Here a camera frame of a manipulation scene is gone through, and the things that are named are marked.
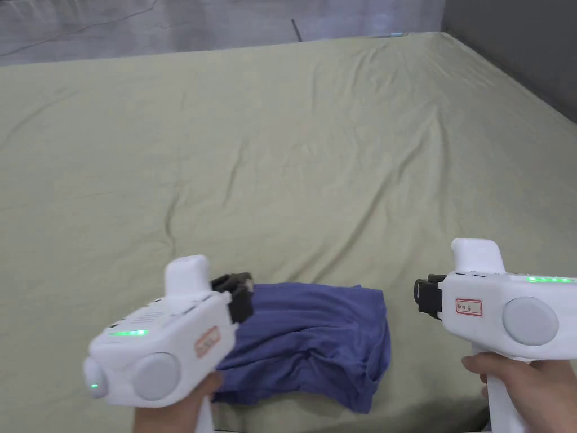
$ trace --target white label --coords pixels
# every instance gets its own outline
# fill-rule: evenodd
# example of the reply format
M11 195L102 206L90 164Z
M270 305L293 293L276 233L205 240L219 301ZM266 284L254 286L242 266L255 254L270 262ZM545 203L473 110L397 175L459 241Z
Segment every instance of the white label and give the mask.
M212 347L220 341L220 331L218 327L213 326L208 331L200 337L196 343L194 343L194 351L198 358L202 358L208 353Z
M480 299L457 299L455 301L455 311L457 314L482 316L483 302Z

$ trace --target bed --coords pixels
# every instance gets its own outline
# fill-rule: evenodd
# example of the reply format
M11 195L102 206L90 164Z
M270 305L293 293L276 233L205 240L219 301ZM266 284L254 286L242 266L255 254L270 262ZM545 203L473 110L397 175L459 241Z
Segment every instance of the bed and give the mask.
M577 125L443 33L0 68L0 431L128 431L81 363L164 266L384 292L368 415L317 395L218 406L252 433L462 432L467 342L417 312L454 237L575 273Z

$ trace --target folded blue fabric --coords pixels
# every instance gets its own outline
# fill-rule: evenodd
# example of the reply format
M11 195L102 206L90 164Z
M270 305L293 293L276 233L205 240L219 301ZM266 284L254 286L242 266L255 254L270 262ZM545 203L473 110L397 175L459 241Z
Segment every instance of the folded blue fabric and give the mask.
M387 309L379 290L360 286L259 284L254 315L218 366L215 401L254 404L277 393L324 394L368 413L391 360Z

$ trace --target wrinkled fabric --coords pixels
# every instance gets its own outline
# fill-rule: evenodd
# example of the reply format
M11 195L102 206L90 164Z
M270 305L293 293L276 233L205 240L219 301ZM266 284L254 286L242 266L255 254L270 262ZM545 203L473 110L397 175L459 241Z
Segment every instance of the wrinkled fabric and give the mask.
M368 413L391 360L379 290L319 284L257 285L254 315L218 367L216 401L254 404L289 391L324 394Z

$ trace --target finger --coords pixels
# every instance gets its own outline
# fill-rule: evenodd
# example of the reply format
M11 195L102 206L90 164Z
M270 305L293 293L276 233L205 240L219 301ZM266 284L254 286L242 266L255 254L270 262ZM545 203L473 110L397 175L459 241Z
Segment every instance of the finger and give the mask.
M549 379L577 382L575 372L569 361L533 361L531 366Z
M462 360L464 367L472 373L495 376L505 384L534 379L538 372L522 361L513 361L496 353L479 353Z
M195 393L201 394L203 397L208 394L214 394L222 385L222 375L218 372L210 373L194 390Z

